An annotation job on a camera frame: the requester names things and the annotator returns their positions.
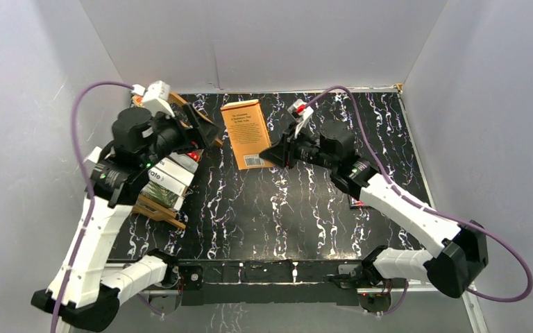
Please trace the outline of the orange paperback book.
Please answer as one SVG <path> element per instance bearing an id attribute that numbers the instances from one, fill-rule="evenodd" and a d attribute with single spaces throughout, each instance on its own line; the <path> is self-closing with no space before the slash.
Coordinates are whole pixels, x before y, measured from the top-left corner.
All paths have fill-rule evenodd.
<path id="1" fill-rule="evenodd" d="M 225 104 L 221 114 L 239 170 L 271 168 L 259 154 L 271 146 L 269 130 L 257 99 Z"/>

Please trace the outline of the grey book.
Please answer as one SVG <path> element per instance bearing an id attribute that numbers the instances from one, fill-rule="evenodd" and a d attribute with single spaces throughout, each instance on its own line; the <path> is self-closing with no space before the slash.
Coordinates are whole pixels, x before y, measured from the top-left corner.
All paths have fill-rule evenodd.
<path id="1" fill-rule="evenodd" d="M 198 162 L 186 154 L 171 153 L 169 159 L 190 173 L 196 173 L 198 169 Z"/>

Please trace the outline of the brown Decorate Furniture book box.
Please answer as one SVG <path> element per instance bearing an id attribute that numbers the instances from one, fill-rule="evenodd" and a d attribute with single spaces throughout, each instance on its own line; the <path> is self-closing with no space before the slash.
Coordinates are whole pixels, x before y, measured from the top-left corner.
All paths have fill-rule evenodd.
<path id="1" fill-rule="evenodd" d="M 169 158 L 160 160 L 148 170 L 150 181 L 181 197 L 185 197 L 194 174 Z"/>

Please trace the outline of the white palm leaf book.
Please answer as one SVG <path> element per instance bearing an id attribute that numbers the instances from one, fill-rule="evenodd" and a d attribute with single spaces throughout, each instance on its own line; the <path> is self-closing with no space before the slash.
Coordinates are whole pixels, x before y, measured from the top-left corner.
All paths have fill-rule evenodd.
<path id="1" fill-rule="evenodd" d="M 175 212 L 181 210 L 184 202 L 182 196 L 179 196 L 154 182 L 149 182 L 141 190 L 140 194 Z"/>

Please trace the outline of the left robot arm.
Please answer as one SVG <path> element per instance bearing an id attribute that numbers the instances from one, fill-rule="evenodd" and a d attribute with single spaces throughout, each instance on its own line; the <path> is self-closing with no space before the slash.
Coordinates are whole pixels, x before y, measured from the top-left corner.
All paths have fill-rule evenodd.
<path id="1" fill-rule="evenodd" d="M 209 148 L 220 127 L 184 104 L 187 123 L 163 111 L 122 110 L 112 124 L 112 141 L 86 177 L 83 213 L 71 248 L 50 283 L 31 304 L 77 329 L 102 332 L 122 304 L 147 287 L 170 289 L 179 282 L 177 259 L 151 250 L 127 268 L 104 276 L 112 246 L 131 215 L 152 167 L 172 153 Z"/>

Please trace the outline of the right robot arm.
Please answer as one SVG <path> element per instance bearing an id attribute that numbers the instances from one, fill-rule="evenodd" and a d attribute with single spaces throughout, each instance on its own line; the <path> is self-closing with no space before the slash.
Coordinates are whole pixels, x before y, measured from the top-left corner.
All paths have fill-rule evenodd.
<path id="1" fill-rule="evenodd" d="M 355 150 L 355 136 L 336 121 L 324 123 L 319 138 L 290 125 L 281 138 L 259 156 L 278 167 L 292 168 L 303 161 L 330 170 L 332 183 L 343 193 L 381 212 L 410 233 L 421 250 L 378 246 L 350 273 L 329 281 L 342 288 L 381 287 L 402 278 L 431 283 L 451 298 L 460 297 L 487 266 L 487 241 L 471 227 L 433 215 L 425 203 L 409 197 L 385 180 L 376 166 Z"/>

